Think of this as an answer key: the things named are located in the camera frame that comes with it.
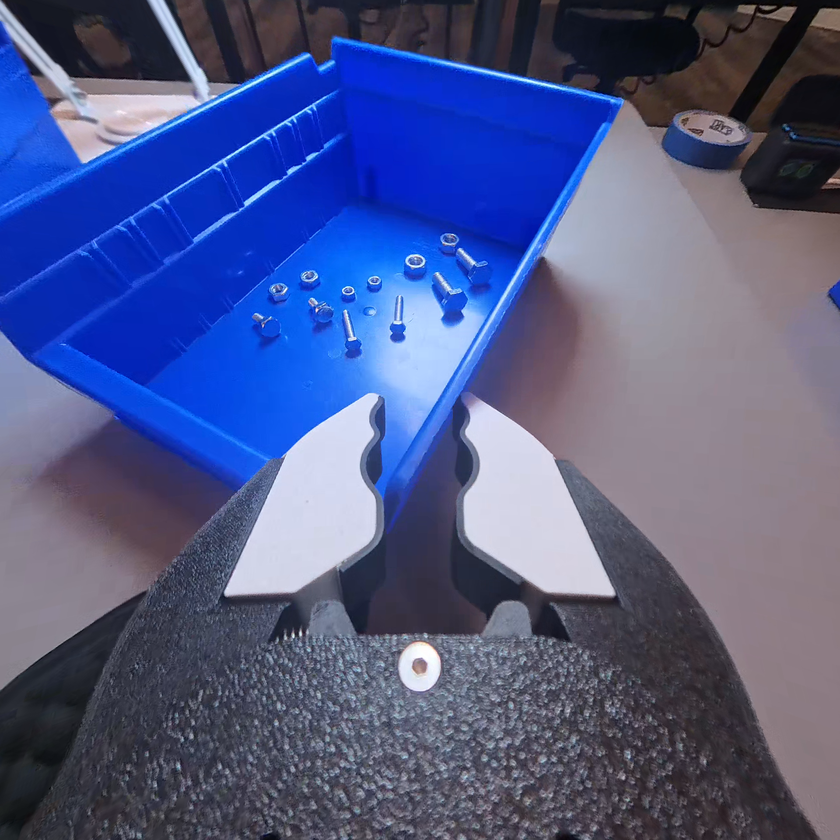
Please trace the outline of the blue tape roll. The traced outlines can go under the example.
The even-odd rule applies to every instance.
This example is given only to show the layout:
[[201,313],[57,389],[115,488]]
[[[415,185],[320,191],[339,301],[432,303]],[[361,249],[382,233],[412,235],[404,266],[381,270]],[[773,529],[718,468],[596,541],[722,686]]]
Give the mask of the blue tape roll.
[[676,161],[723,171],[735,163],[752,139],[750,129],[728,115],[691,109],[675,115],[661,144]]

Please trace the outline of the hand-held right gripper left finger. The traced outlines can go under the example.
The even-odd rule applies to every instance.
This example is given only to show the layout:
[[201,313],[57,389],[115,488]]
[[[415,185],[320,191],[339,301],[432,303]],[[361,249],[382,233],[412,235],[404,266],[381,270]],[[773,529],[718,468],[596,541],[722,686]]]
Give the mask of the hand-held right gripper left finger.
[[234,601],[289,600],[305,622],[343,604],[364,628],[385,578],[382,473],[385,399],[366,394],[283,456],[224,589]]

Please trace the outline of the white document stand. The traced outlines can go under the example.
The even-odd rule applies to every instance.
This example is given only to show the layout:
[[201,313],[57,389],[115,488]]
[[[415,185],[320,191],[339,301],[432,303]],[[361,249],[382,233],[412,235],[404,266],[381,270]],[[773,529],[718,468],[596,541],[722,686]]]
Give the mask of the white document stand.
[[[192,83],[195,100],[200,103],[208,102],[212,98],[208,78],[199,66],[180,26],[176,23],[168,3],[149,1],[147,4],[187,73]],[[182,111],[166,109],[97,112],[90,105],[87,94],[79,89],[76,82],[49,57],[37,39],[27,31],[5,3],[1,4],[1,19],[15,46],[20,48],[23,55],[40,71],[41,75],[58,90],[61,97],[73,106],[80,119],[96,126],[96,133],[101,141],[113,145],[122,144],[182,114]]]

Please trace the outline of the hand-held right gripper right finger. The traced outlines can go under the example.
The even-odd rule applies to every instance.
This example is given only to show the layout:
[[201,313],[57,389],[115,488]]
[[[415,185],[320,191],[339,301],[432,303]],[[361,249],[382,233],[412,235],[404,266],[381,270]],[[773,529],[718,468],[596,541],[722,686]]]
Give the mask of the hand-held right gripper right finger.
[[615,603],[616,588],[550,451],[469,392],[455,406],[455,438],[458,592],[486,615],[508,601],[530,615],[552,602]]

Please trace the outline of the black wrist rest pad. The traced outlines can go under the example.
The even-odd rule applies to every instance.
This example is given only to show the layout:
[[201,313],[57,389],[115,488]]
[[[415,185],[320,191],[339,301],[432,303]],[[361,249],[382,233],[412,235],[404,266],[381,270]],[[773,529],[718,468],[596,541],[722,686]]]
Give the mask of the black wrist rest pad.
[[93,690],[142,592],[101,616],[1,690],[1,838],[19,838],[55,782]]

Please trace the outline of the black office chair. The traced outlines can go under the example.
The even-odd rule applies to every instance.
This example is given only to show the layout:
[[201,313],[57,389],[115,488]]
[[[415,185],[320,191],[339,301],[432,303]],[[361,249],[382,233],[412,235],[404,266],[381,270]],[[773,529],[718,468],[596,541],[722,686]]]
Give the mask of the black office chair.
[[687,69],[700,53],[695,22],[700,6],[684,17],[667,15],[666,3],[653,9],[573,7],[560,3],[553,21],[552,42],[571,58],[562,83],[576,76],[597,79],[595,91],[612,95],[629,77],[639,80],[669,76]]

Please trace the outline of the black device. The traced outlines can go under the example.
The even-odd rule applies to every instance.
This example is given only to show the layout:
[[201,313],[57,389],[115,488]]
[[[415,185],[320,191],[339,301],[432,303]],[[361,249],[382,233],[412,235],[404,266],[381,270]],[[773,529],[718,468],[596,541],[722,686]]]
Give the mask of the black device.
[[839,213],[839,131],[814,124],[773,128],[740,174],[755,207]]

